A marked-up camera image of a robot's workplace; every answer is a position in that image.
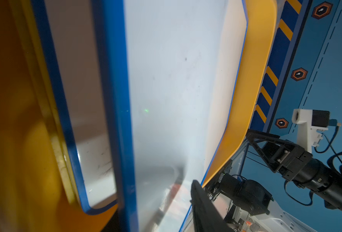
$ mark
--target yellow surface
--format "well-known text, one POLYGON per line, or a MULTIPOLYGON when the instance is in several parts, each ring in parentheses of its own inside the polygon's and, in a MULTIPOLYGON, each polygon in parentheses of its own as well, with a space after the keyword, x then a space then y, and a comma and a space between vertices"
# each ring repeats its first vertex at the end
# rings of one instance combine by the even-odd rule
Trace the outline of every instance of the yellow surface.
POLYGON ((265 116, 264 112, 262 111, 262 109, 260 108, 260 106, 256 105, 255 110, 257 111, 257 113, 260 115, 261 119, 265 123, 266 122, 266 116, 265 116))
POLYGON ((203 186, 233 156, 245 138, 273 42, 276 0, 246 0, 246 5, 248 29, 229 121, 203 186))
POLYGON ((266 73, 268 74, 270 79, 272 79, 275 86, 277 86, 278 85, 278 78, 275 76, 274 72, 272 71, 272 69, 269 66, 266 67, 266 73))
POLYGON ((280 19, 280 24, 279 24, 280 29, 283 31, 283 33, 287 36, 287 38, 291 41, 292 35, 294 34, 291 29, 287 26, 285 21, 283 19, 280 19))
POLYGON ((269 93, 266 91, 264 86, 261 86, 260 93, 263 94, 263 96, 266 99, 266 101, 269 103, 269 105, 271 105, 272 104, 272 98, 270 97, 269 93))
POLYGON ((12 12, 0 0, 0 231, 100 231, 116 207, 69 205, 12 12))
POLYGON ((287 0, 287 2, 294 8, 294 10, 299 14, 301 10, 301 3, 298 0, 287 0))
POLYGON ((78 191, 60 125, 31 3, 29 0, 9 0, 8 2, 18 30, 25 60, 35 90, 34 92, 53 146, 68 202, 78 206, 78 191))

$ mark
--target dashed line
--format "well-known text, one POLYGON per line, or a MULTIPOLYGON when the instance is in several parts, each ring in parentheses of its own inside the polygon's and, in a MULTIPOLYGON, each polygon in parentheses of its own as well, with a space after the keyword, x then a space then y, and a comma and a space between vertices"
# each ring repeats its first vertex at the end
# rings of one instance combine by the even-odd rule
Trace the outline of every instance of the dashed line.
POLYGON ((308 94, 310 93, 310 90, 311 90, 311 87, 312 87, 312 86, 313 86, 313 85, 310 86, 309 91, 308 91, 308 94))
POLYGON ((308 97, 307 97, 307 98, 305 98, 305 101, 304 101, 304 104, 303 104, 303 106, 305 105, 305 102, 307 102, 307 99, 308 99, 308 97))
POLYGON ((340 18, 341 12, 342 12, 342 10, 340 11, 339 16, 337 17, 336 23, 337 23, 337 21, 338 21, 339 18, 340 18))
POLYGON ((314 75, 314 78, 313 78, 313 82, 314 82, 314 80, 315 80, 315 77, 317 76, 317 73, 318 73, 318 71, 315 72, 315 75, 314 75))
POLYGON ((323 57, 321 58, 321 61, 319 62, 318 68, 321 66, 322 60, 323 60, 323 57))
POLYGON ((326 50, 327 50, 327 48, 328 48, 328 44, 329 44, 329 43, 327 43, 326 48, 324 49, 323 55, 326 53, 326 50))
POLYGON ((335 26, 334 26, 334 29, 332 30, 332 33, 331 33, 330 39, 331 39, 331 37, 332 37, 332 35, 333 35, 333 32, 334 32, 334 30, 335 30, 335 26))

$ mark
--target yellow and blue stripes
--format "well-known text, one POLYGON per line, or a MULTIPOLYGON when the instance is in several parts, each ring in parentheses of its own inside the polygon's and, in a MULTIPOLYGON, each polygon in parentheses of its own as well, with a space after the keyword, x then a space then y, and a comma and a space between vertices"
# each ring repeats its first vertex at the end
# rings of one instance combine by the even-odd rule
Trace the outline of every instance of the yellow and blue stripes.
POLYGON ((278 85, 278 77, 293 38, 295 26, 302 7, 303 0, 287 0, 284 4, 273 47, 268 60, 268 66, 261 85, 255 111, 251 122, 251 129, 262 131, 266 123, 274 93, 278 85))

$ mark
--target white panel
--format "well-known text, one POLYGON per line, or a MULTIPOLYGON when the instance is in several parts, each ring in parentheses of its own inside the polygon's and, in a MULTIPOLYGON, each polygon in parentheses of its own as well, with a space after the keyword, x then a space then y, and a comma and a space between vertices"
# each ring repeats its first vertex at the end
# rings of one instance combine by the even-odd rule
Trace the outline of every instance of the white panel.
POLYGON ((178 231, 227 124, 243 3, 124 3, 139 227, 178 231))
POLYGON ((89 0, 45 1, 89 206, 116 199, 89 0))

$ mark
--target cable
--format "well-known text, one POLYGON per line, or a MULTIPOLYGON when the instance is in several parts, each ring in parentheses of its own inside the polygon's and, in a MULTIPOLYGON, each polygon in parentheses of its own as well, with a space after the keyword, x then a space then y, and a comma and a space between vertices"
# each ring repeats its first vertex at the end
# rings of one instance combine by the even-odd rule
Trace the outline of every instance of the cable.
POLYGON ((261 165, 263 165, 262 163, 260 163, 260 162, 257 162, 256 160, 253 160, 253 159, 251 159, 250 157, 247 157, 246 156, 246 158, 248 158, 248 159, 250 159, 250 160, 252 160, 252 161, 255 161, 256 163, 258 163, 258 164, 261 164, 261 165))
MULTIPOLYGON (((335 149, 332 147, 332 145, 331 145, 330 141, 328 140, 328 138, 327 138, 327 135, 326 135, 325 133, 322 133, 322 135, 324 135, 324 137, 327 139, 327 142, 328 142, 328 144, 330 145, 330 147, 331 147, 332 151, 333 151, 333 152, 334 152, 334 154, 336 155, 337 153, 336 153, 335 149)), ((340 163, 342 164, 342 160, 340 159, 340 157, 339 157, 339 156, 337 156, 337 158, 339 159, 340 163)))
POLYGON ((241 175, 232 175, 232 176, 240 176, 240 177, 242 177, 243 179, 247 180, 247 178, 245 178, 245 177, 243 177, 243 176, 241 176, 241 175))
POLYGON ((332 143, 333 140, 335 139, 335 137, 336 137, 338 131, 339 131, 339 126, 336 126, 335 132, 334 132, 334 134, 333 134, 333 136, 332 136, 332 138, 331 138, 331 141, 328 143, 326 149, 325 149, 324 151, 317 151, 317 147, 314 147, 315 152, 317 152, 317 153, 325 153, 325 152, 330 148, 331 143, 332 143))
POLYGON ((253 155, 256 155, 257 157, 260 157, 260 158, 261 158, 261 156, 255 154, 255 153, 253 153, 253 152, 251 152, 251 151, 248 151, 248 152, 251 153, 251 154, 253 154, 253 155))
POLYGON ((334 160, 337 156, 339 156, 339 155, 342 155, 342 152, 337 153, 337 154, 335 154, 335 155, 332 155, 332 156, 327 160, 328 166, 329 166, 332 170, 334 170, 336 173, 339 173, 339 172, 336 170, 335 166, 333 165, 333 160, 334 160))
POLYGON ((314 194, 313 191, 310 191, 310 192, 309 192, 310 203, 309 203, 309 204, 304 204, 304 203, 302 203, 302 202, 299 202, 299 201, 296 200, 295 198, 293 198, 293 197, 287 192, 287 190, 286 190, 287 184, 288 184, 288 180, 285 180, 285 183, 284 183, 285 192, 286 192, 286 194, 287 194, 291 199, 293 199, 293 200, 296 201, 297 203, 302 204, 302 205, 304 205, 304 206, 311 206, 311 205, 313 204, 313 194, 314 194))

